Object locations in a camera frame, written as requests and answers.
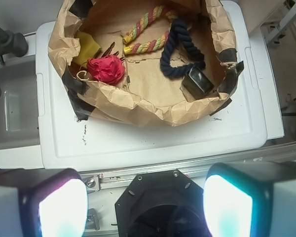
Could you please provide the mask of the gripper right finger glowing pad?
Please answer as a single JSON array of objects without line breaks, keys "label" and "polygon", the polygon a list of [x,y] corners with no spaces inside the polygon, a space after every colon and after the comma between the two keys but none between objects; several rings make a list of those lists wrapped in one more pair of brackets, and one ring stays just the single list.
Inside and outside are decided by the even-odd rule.
[{"label": "gripper right finger glowing pad", "polygon": [[212,165],[203,209],[214,237],[296,237],[296,162]]}]

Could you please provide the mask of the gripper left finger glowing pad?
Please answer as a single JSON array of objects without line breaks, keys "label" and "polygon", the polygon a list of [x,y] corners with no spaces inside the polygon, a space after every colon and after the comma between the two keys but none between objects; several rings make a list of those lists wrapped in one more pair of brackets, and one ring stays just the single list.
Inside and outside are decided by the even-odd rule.
[{"label": "gripper left finger glowing pad", "polygon": [[86,185],[72,169],[0,169],[0,237],[81,237]]}]

